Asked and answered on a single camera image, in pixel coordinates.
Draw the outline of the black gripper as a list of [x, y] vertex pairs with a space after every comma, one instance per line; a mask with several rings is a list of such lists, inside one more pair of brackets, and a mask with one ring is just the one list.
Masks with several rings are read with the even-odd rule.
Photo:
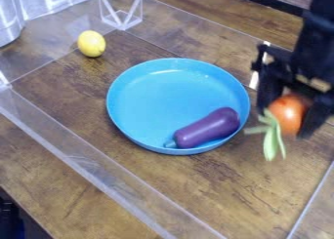
[[258, 72], [257, 110], [273, 103], [290, 88], [313, 100], [298, 133], [309, 139], [334, 114], [334, 21], [305, 14], [301, 36], [290, 52], [278, 47], [260, 45], [252, 69]]

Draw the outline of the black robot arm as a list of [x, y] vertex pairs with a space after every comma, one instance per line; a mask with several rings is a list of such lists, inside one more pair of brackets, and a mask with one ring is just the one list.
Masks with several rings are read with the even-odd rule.
[[264, 113], [288, 87], [312, 105], [298, 137], [308, 139], [334, 114], [334, 0], [312, 0], [293, 52], [260, 45], [252, 69], [258, 72], [257, 109]]

